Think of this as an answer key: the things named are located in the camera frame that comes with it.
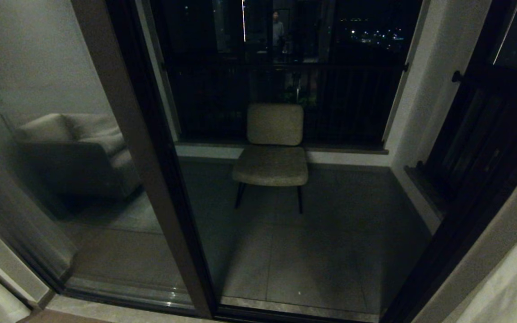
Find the person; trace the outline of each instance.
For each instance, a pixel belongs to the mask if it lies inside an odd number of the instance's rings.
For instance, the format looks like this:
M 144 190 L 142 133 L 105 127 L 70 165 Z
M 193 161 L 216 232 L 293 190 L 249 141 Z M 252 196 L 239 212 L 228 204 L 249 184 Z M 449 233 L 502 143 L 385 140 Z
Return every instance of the person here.
M 281 53 L 285 45 L 284 35 L 285 26 L 282 21 L 279 21 L 279 12 L 274 11 L 272 13 L 272 47 L 277 56 Z

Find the balcony railing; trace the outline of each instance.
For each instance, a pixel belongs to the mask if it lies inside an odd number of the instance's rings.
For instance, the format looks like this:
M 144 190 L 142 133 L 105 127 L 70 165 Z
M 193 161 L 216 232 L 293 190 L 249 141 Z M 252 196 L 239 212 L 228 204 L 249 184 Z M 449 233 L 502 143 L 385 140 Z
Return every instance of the balcony railing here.
M 250 102 L 300 104 L 304 141 L 382 144 L 405 67 L 329 64 L 205 64 L 164 67 L 181 139 L 244 140 Z

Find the chair seat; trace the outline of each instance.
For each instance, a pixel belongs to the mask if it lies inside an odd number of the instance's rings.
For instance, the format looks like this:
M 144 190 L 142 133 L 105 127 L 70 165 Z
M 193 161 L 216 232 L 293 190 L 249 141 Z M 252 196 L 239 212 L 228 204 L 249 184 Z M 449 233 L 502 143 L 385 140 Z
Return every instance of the chair seat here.
M 238 182 L 261 186 L 301 186 L 308 181 L 306 154 L 301 147 L 247 147 L 232 170 Z

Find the black metal chair leg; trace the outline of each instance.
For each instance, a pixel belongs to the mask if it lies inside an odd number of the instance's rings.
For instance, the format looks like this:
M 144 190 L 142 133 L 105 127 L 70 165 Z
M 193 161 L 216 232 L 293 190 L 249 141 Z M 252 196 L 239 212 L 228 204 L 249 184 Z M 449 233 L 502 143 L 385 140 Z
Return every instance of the black metal chair leg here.
M 240 204 L 241 204 L 242 193 L 245 192 L 245 187 L 246 187 L 245 183 L 239 183 L 238 184 L 237 201 L 234 204 L 234 208 L 235 209 L 238 209 L 238 206 L 240 206 Z
M 296 191 L 298 192 L 298 211 L 302 214 L 302 190 L 300 190 L 300 186 L 296 186 Z

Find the chair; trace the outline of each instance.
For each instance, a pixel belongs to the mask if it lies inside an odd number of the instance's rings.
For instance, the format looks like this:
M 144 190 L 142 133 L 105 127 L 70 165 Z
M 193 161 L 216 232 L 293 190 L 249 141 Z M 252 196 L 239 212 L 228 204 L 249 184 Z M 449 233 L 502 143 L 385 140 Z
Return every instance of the chair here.
M 302 141 L 304 112 L 299 105 L 251 104 L 246 136 L 250 143 L 234 168 L 239 182 L 235 209 L 240 206 L 246 184 L 296 186 L 302 213 L 300 186 L 308 181 L 306 153 L 297 147 Z

